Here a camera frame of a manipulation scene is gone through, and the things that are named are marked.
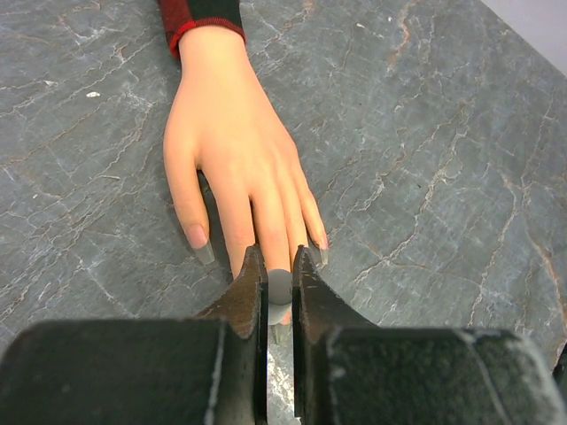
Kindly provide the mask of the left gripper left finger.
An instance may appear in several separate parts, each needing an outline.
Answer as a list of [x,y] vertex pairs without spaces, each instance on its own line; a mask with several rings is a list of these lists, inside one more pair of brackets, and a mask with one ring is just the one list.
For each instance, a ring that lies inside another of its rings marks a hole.
[[268,276],[260,248],[245,250],[239,275],[198,314],[218,326],[205,424],[266,424]]

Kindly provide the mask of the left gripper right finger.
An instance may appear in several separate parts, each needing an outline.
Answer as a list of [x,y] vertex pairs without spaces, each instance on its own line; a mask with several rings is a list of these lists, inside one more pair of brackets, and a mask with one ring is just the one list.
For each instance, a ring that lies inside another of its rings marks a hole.
[[317,271],[310,249],[298,248],[292,272],[292,330],[294,414],[310,424],[308,404],[318,384],[317,345],[328,334],[344,328],[374,328],[375,323],[353,309]]

